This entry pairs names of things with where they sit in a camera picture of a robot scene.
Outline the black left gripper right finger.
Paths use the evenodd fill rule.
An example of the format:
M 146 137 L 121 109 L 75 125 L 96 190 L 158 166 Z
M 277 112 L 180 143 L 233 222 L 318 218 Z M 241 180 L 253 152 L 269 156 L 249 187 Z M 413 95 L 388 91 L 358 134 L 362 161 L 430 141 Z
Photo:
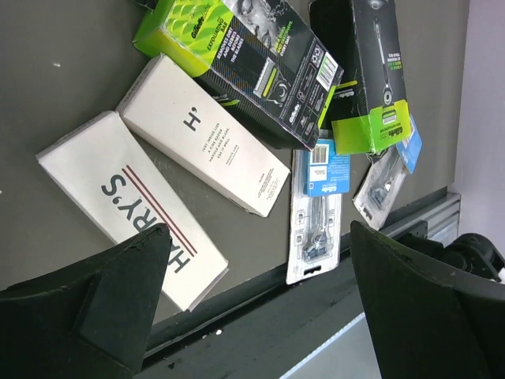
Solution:
M 504 285 L 353 221 L 350 255 L 383 378 L 502 378 Z

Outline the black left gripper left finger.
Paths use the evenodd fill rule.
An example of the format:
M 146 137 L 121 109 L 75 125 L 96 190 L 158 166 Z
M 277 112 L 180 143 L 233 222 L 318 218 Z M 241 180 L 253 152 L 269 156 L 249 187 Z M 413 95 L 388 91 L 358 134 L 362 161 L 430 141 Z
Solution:
M 1 292 L 3 378 L 132 378 L 140 372 L 171 249 L 158 223 Z

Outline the black green Gillette razor box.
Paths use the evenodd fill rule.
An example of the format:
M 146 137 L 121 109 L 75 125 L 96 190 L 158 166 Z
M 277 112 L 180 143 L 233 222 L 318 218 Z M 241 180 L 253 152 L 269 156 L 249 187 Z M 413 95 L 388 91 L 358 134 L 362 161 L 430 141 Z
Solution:
M 378 153 L 411 133 L 393 1 L 314 1 L 312 30 L 343 69 L 327 112 L 340 154 Z

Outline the black green exfoliating razor box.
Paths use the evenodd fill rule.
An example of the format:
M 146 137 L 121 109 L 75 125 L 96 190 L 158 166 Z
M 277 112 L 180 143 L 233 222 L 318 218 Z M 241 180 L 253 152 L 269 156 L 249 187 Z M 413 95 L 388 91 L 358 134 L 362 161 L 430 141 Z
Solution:
M 165 54 L 274 148 L 311 150 L 343 70 L 285 1 L 146 1 L 134 46 Z

